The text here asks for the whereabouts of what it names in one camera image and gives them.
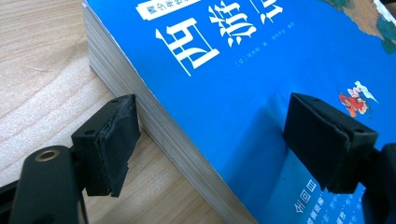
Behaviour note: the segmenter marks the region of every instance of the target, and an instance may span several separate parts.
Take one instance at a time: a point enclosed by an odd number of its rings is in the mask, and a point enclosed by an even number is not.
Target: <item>book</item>
[[[359,3],[83,6],[92,69],[116,95],[136,95],[143,128],[225,222],[361,223],[364,187],[321,191],[282,137],[300,92],[378,131],[377,148],[396,140],[395,21],[358,27],[346,14]]]

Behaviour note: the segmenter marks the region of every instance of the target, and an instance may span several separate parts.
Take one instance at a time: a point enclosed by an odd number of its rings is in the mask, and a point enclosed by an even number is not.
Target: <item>metal screw hole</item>
[[[59,151],[56,149],[50,149],[47,151],[40,152],[36,157],[36,161],[50,161],[59,155]]]

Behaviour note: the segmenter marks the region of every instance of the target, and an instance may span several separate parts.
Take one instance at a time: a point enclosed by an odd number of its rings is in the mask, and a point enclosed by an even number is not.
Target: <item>wood grain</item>
[[[81,1],[0,3],[0,186],[24,158],[70,135],[114,96],[92,72]],[[85,197],[91,223],[221,223],[142,132],[121,196]]]

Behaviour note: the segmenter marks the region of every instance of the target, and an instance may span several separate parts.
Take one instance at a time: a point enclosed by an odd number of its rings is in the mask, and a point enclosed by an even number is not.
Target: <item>black plastic mount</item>
[[[0,223],[88,223],[81,191],[118,197],[140,137],[134,95],[108,102],[72,135],[24,161],[21,178],[0,188]]]
[[[284,137],[322,190],[353,193],[361,182],[366,223],[396,223],[396,144],[318,98],[293,93]]]

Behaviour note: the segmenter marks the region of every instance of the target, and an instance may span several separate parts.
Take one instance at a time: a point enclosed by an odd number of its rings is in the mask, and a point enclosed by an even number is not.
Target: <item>black clamp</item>
[[[119,197],[139,137],[134,95],[108,102],[72,134],[72,147],[32,153],[20,180],[0,188],[0,223],[88,223],[82,190]]]

